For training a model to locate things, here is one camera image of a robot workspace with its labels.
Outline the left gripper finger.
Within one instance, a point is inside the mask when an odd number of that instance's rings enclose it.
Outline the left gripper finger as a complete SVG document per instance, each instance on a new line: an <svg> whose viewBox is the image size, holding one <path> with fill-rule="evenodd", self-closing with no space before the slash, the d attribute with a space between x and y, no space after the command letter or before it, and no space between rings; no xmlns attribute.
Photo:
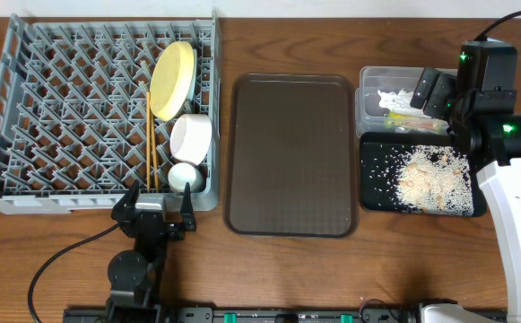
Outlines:
<svg viewBox="0 0 521 323"><path fill-rule="evenodd" d="M196 231L195 211L191 199L191 187L188 182L185 183L182 205L180 207L180 215L185 231Z"/></svg>
<svg viewBox="0 0 521 323"><path fill-rule="evenodd" d="M111 218L118 223L130 223L135 218L135 204L140 195L140 184L136 181L114 205Z"/></svg>

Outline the white tissue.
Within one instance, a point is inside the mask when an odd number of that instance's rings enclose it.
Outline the white tissue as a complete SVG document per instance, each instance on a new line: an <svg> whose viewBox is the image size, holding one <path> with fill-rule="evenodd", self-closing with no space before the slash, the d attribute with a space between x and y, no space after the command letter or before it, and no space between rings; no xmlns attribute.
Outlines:
<svg viewBox="0 0 521 323"><path fill-rule="evenodd" d="M382 92L378 91L380 97L379 107L388 109L390 112L415 118L423 116L421 109L411 106L413 92L407 92L404 89L399 92Z"/></svg>

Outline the white cup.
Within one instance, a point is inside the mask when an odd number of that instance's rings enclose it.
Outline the white cup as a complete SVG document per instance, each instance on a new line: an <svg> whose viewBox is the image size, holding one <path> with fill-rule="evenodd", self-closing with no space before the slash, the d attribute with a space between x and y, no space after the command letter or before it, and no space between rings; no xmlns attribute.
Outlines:
<svg viewBox="0 0 521 323"><path fill-rule="evenodd" d="M185 190L186 183L189 184L192 192L199 192L205 186L205 180L201 172L186 162L177 163L170 168L168 182L170 189L179 193Z"/></svg>

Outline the green orange snack wrapper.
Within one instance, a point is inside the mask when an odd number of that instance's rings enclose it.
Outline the green orange snack wrapper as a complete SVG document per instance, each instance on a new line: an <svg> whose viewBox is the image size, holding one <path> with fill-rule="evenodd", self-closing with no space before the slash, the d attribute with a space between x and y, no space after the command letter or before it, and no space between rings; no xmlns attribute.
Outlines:
<svg viewBox="0 0 521 323"><path fill-rule="evenodd" d="M396 132L410 133L412 131L441 135L448 128L447 122L434 118L417 118L390 112L384 118L385 127Z"/></svg>

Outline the white round bowl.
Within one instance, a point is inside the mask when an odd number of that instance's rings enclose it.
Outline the white round bowl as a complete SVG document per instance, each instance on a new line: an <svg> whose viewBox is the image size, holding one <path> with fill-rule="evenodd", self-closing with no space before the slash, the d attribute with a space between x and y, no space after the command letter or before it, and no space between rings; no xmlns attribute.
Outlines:
<svg viewBox="0 0 521 323"><path fill-rule="evenodd" d="M178 118L170 135L172 156L193 166L206 157L212 141L212 121L203 114L184 114Z"/></svg>

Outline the wooden chopstick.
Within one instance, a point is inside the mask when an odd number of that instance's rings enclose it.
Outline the wooden chopstick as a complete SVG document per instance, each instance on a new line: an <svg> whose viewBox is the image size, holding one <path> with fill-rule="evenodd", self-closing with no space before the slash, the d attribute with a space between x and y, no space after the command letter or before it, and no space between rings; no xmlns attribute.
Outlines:
<svg viewBox="0 0 521 323"><path fill-rule="evenodd" d="M158 157L156 151L156 138L155 138L155 126L154 126L154 115L151 113L150 117L151 123L151 153L152 153L152 173L153 173L153 181L155 186L155 191L158 193L159 189L159 179L158 179Z"/></svg>
<svg viewBox="0 0 521 323"><path fill-rule="evenodd" d="M146 187L147 193L151 191L151 107L150 107L150 92L147 91L145 94L146 102L146 121L145 121L145 132L146 132L146 145L145 145L145 158L146 158Z"/></svg>

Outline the yellow round plate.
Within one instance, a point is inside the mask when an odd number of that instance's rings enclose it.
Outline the yellow round plate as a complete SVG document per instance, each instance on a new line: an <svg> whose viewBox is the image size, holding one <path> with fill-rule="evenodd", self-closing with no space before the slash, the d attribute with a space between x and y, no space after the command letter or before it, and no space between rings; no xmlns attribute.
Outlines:
<svg viewBox="0 0 521 323"><path fill-rule="evenodd" d="M152 114L169 121L187 100L195 78L196 53L187 41L175 41L159 56L152 73L150 106Z"/></svg>

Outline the light blue bowl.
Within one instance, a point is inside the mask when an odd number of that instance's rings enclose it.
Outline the light blue bowl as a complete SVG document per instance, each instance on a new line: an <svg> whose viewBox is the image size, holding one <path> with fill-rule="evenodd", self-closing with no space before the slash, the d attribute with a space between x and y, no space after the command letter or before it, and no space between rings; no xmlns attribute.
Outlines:
<svg viewBox="0 0 521 323"><path fill-rule="evenodd" d="M185 101L192 102L195 96L195 84L196 84L196 73L197 73L197 50L193 50L193 71L191 75L191 83L188 88L187 96Z"/></svg>

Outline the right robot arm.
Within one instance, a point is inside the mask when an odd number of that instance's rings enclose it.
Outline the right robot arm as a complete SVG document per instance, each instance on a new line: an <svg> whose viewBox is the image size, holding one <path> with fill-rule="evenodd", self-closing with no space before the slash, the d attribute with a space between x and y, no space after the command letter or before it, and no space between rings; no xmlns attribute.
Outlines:
<svg viewBox="0 0 521 323"><path fill-rule="evenodd" d="M427 67L410 105L448 124L474 167L491 212L507 281L509 322L521 322L521 115L516 114L517 50L478 38L460 51L456 75Z"/></svg>

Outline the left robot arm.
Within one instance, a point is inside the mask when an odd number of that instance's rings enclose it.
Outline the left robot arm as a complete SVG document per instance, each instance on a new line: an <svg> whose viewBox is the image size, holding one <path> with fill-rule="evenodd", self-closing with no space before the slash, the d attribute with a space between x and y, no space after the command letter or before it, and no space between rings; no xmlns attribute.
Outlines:
<svg viewBox="0 0 521 323"><path fill-rule="evenodd" d="M189 183L185 184L179 213L179 222L167 221L164 197L142 194L138 183L114 205L111 218L135 244L109 262L107 322L163 321L159 297L168 244L196 230Z"/></svg>

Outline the clear plastic bin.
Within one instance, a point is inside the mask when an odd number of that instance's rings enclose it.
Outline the clear plastic bin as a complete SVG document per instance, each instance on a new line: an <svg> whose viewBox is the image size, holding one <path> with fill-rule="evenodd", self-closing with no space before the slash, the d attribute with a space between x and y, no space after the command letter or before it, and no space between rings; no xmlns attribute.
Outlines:
<svg viewBox="0 0 521 323"><path fill-rule="evenodd" d="M422 67L365 66L360 71L360 87L356 91L356 134L367 132L401 133L385 127L388 109L379 107L378 91L413 92L420 79Z"/></svg>

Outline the grey plastic dish rack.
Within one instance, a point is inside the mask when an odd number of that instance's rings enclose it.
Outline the grey plastic dish rack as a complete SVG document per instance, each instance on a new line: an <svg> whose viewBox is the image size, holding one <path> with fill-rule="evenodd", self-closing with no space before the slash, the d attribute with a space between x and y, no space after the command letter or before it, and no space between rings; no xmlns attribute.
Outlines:
<svg viewBox="0 0 521 323"><path fill-rule="evenodd" d="M146 93L165 47L195 50L195 87L182 113L220 121L221 29L184 21L9 20L0 56L0 212L109 209L133 184L165 197L174 164L172 121L157 121L157 162L146 162Z"/></svg>

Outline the brown serving tray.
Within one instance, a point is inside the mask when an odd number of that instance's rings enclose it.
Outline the brown serving tray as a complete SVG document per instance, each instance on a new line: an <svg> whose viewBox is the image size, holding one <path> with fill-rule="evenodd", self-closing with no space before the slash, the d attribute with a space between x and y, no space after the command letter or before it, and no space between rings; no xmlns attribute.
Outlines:
<svg viewBox="0 0 521 323"><path fill-rule="evenodd" d="M234 84L224 222L239 234L343 238L358 226L355 90L337 75Z"/></svg>

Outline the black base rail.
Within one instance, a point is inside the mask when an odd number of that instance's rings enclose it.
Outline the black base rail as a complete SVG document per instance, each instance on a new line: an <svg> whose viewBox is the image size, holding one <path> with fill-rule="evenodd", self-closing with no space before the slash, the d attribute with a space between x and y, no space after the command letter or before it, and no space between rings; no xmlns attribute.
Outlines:
<svg viewBox="0 0 521 323"><path fill-rule="evenodd" d="M213 310L211 308L194 307L147 314L136 312L125 315L110 316L106 310L67 309L63 314L63 322L69 323L105 323L105 322L174 322L174 323L387 323L387 322L419 322L418 312L384 310L380 308L336 311L300 311L300 310Z"/></svg>

